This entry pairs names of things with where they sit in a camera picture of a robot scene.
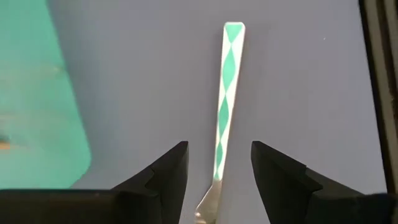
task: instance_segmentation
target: green diamond pattern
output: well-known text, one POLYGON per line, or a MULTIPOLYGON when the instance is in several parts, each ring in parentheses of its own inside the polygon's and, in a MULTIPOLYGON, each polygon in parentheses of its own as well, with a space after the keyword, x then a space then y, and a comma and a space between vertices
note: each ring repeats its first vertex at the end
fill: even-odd
POLYGON ((229 48, 229 52, 225 58, 224 67, 223 67, 223 83, 225 91, 227 91, 227 89, 229 88, 234 76, 235 76, 235 58, 232 48, 229 48))
POLYGON ((228 102, 224 97, 223 103, 221 104, 220 112, 218 112, 218 129, 220 132, 220 137, 224 134, 228 118, 229 118, 228 102))
MULTIPOLYGON (((236 73, 236 64, 235 64, 235 57, 234 57, 234 52, 232 50, 233 42, 235 41, 236 37, 242 30, 242 24, 227 24, 225 26, 225 30, 228 36, 228 40, 231 44, 231 47, 228 49, 227 56, 225 57, 223 68, 221 69, 221 77, 222 77, 222 85, 224 86, 225 93, 228 91, 228 88, 231 85, 232 80, 234 79, 235 73, 236 73)), ((224 134, 229 134, 229 133, 224 133, 227 123, 230 119, 230 114, 229 114, 229 105, 227 101, 227 96, 224 94, 223 101, 221 103, 220 110, 218 112, 218 131, 220 134, 220 141, 217 143, 217 148, 216 148, 216 172, 215 172, 215 178, 216 179, 221 179, 220 174, 218 173, 218 169, 220 168, 221 161, 223 160, 224 153, 226 152, 226 149, 223 149, 223 145, 221 143, 221 138, 223 137, 224 134)))
MULTIPOLYGON (((216 150, 216 164, 217 164, 217 167, 220 166, 222 158, 223 158, 223 146, 221 145, 221 142, 219 142, 218 146, 217 146, 217 150, 216 150)), ((216 179, 219 179, 220 176, 218 175, 218 172, 216 172, 215 177, 216 177, 216 179)))

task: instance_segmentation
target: gray surface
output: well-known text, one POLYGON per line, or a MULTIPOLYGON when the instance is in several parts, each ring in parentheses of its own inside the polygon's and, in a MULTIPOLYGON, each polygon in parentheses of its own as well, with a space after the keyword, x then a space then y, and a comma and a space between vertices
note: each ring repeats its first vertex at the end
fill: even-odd
POLYGON ((186 139, 180 223, 193 223, 213 173, 222 26, 243 21, 219 223, 267 223, 254 139, 361 192, 385 190, 357 0, 50 3, 93 150, 76 188, 110 188, 186 139))

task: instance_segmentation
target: green and white handle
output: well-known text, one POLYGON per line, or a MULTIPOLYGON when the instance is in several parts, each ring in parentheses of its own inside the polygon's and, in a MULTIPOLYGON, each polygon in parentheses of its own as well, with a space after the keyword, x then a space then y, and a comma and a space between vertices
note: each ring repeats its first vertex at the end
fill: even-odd
POLYGON ((246 28, 242 22, 227 22, 224 25, 220 93, 218 95, 214 180, 222 180, 223 178, 245 30, 246 28))

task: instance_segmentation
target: green mat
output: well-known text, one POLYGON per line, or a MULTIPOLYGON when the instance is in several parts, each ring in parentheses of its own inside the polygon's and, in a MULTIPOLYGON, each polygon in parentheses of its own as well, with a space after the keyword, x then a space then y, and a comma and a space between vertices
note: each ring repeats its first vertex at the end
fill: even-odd
POLYGON ((0 189, 70 187, 90 148, 45 0, 0 0, 0 189))

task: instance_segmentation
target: fork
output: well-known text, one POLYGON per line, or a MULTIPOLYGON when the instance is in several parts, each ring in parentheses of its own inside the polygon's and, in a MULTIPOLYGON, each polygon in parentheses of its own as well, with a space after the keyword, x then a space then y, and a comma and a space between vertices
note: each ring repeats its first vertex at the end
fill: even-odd
POLYGON ((216 223, 245 30, 242 22, 224 25, 213 182, 195 210, 195 224, 216 223))

